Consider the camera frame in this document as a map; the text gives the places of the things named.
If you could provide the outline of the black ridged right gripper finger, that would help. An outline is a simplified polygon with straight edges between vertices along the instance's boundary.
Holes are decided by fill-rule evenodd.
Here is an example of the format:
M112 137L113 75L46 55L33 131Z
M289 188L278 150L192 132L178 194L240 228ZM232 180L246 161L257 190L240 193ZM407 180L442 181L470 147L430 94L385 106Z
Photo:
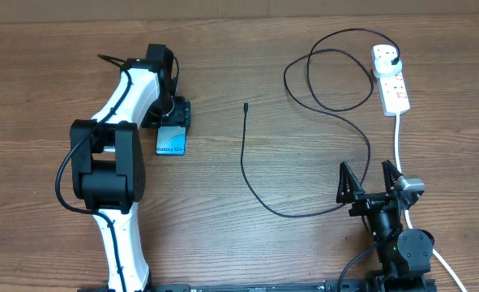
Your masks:
M357 177L346 161L340 163L340 180L337 189L336 202L339 204L354 203L365 194Z
M383 177L387 191L392 191L398 178L403 174L389 160L382 162Z

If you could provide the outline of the blue Galaxy smartphone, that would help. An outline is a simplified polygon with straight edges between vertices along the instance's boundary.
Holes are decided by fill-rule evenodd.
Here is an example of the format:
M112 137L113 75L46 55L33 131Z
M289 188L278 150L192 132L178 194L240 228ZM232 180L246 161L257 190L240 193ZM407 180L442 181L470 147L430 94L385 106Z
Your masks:
M156 154L159 156L183 156L186 153L185 127L161 127L157 132Z

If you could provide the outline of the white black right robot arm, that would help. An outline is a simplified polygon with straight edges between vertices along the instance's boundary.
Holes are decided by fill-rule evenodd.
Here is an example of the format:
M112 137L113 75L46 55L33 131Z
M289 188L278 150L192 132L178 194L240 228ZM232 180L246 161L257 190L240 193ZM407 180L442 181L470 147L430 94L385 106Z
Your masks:
M434 237L421 229L405 229L402 216L423 195L420 178L405 177L389 160L382 162L386 190L367 193L345 162L340 164L340 181L336 201L350 204L349 215L366 220L373 245L351 260L341 272L338 290L345 274L360 258L376 251L379 269L369 271L358 284L360 291L436 291L430 271Z

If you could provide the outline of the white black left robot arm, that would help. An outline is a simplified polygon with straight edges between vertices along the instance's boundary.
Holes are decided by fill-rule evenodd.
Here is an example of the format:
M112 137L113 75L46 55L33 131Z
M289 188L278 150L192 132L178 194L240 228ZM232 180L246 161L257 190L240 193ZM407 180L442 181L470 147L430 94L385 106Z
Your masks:
M139 232L139 201L146 170L139 129L157 131L157 154L182 156L190 128L190 102L176 94L179 62L166 46L150 44L144 58L104 56L120 71L106 105L71 125L75 196L94 217L109 268L104 291L153 291Z

